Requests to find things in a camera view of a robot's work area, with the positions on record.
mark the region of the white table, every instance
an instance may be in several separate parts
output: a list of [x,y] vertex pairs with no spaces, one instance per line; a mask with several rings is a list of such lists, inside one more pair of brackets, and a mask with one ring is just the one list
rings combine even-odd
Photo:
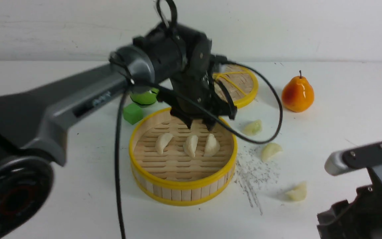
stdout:
[[[102,64],[103,62],[0,62],[0,94],[14,93]],[[238,140],[240,167],[230,185],[204,204],[174,207],[158,203],[136,186],[126,150],[134,126],[121,132],[121,193],[129,239],[224,238],[318,239],[317,213],[370,183],[366,171],[332,177],[324,169],[332,151],[382,140],[382,63],[249,63],[281,92],[303,71],[315,90],[314,105],[303,113],[285,111],[275,140],[284,152],[267,164],[261,146]],[[69,132],[68,163],[54,165],[55,185],[43,208],[8,239],[115,239],[120,237],[115,197],[113,143],[118,100]],[[148,114],[166,107],[145,109]],[[261,119],[270,136],[278,109],[267,86],[238,111],[233,127]],[[283,192],[303,180],[308,197],[284,201]]]

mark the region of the white wall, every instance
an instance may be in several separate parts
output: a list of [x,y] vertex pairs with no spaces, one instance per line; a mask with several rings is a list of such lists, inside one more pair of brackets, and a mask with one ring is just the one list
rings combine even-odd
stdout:
[[[382,0],[175,0],[242,61],[382,61]],[[0,0],[0,59],[101,60],[158,22],[153,0]]]

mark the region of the black cable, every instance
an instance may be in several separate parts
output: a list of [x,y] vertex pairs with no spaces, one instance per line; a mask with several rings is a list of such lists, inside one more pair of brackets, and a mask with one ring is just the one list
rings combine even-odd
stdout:
[[229,110],[231,110],[231,112],[234,110],[236,111],[234,101],[232,100],[231,95],[228,92],[228,89],[220,80],[216,80],[215,82],[218,84],[219,88],[222,90],[223,94],[225,95],[226,101],[228,102],[228,105],[229,105]]
[[122,201],[120,197],[120,162],[119,162],[119,148],[120,148],[120,129],[122,127],[122,110],[125,105],[126,98],[128,97],[130,86],[126,88],[126,91],[122,95],[122,99],[119,103],[119,108],[117,111],[117,122],[116,122],[116,136],[115,136],[115,145],[114,145],[114,178],[116,181],[116,202],[117,202],[117,215],[119,217],[120,233],[122,239],[126,239],[125,234],[125,224],[123,222],[122,214]]
[[240,134],[239,132],[235,131],[234,129],[232,129],[231,127],[229,127],[228,125],[226,125],[223,121],[221,121],[218,116],[212,114],[210,111],[204,109],[202,106],[200,106],[200,104],[194,102],[193,100],[191,100],[190,98],[188,97],[185,97],[181,94],[178,94],[177,92],[173,91],[173,90],[170,90],[168,88],[165,88],[163,86],[159,86],[158,84],[154,84],[154,83],[150,83],[150,82],[140,82],[139,84],[142,84],[142,85],[145,85],[145,86],[150,86],[150,87],[153,87],[153,88],[156,88],[156,89],[159,89],[160,91],[164,92],[164,93],[168,93],[168,94],[171,94],[173,95],[174,97],[179,97],[183,100],[185,100],[186,102],[190,103],[191,105],[193,105],[194,107],[200,109],[203,113],[205,113],[207,116],[213,118],[218,124],[220,124],[222,127],[224,127],[226,130],[228,130],[229,132],[233,133],[234,135],[236,135],[238,138],[242,139],[242,140],[245,140],[247,142],[250,142],[250,143],[253,143],[253,144],[266,144],[268,142],[271,142],[272,140],[274,140],[278,134],[279,134],[279,131],[281,130],[281,126],[282,126],[282,117],[283,117],[283,109],[282,109],[282,104],[281,104],[281,100],[279,99],[279,96],[278,94],[276,93],[275,89],[273,88],[273,86],[269,83],[269,81],[262,75],[260,74],[257,70],[253,69],[253,68],[250,68],[248,66],[245,66],[245,65],[242,65],[242,64],[238,64],[236,62],[232,62],[232,61],[223,61],[223,62],[220,62],[221,64],[230,64],[230,65],[238,65],[238,66],[241,66],[241,67],[245,67],[251,71],[253,71],[254,73],[256,73],[258,76],[260,76],[264,82],[269,86],[269,88],[271,89],[272,93],[274,94],[277,102],[278,102],[278,107],[279,107],[279,122],[278,122],[278,126],[277,126],[277,129],[274,133],[274,135],[272,135],[269,139],[267,140],[264,140],[264,141],[256,141],[256,140],[253,140],[253,139],[250,139],[250,138],[247,138],[246,136]]

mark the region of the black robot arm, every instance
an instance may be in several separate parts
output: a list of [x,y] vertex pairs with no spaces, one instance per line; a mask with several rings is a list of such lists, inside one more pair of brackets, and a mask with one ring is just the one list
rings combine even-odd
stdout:
[[178,25],[172,17],[168,26],[161,23],[111,53],[106,65],[0,96],[0,237],[32,217],[46,200],[53,183],[50,162],[66,163],[68,129],[126,89],[141,93],[170,78],[174,92],[193,104],[166,91],[158,100],[170,104],[171,114],[188,127],[193,119],[203,119],[211,130],[216,122],[207,112],[235,118],[232,100],[224,102],[214,92],[211,75],[217,60],[204,33]]

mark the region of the bamboo steamer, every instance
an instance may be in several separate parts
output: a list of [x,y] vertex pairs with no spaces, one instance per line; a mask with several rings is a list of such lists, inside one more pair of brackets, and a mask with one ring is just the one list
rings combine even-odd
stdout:
[[[213,74],[213,78],[225,85],[237,108],[250,104],[259,90],[256,76],[252,71],[241,66],[226,65],[225,70]],[[217,84],[215,84],[215,92],[226,101],[225,95]]]
[[[166,132],[174,137],[163,155],[159,155],[155,142]],[[218,124],[210,133],[215,135],[221,148],[214,156],[204,157],[209,132],[201,121],[194,121],[188,129],[170,115],[170,108],[144,118],[129,142],[132,173],[139,188],[159,202],[176,206],[200,204],[221,193],[234,174],[237,140]],[[194,159],[182,147],[186,138],[193,134],[198,136]]]

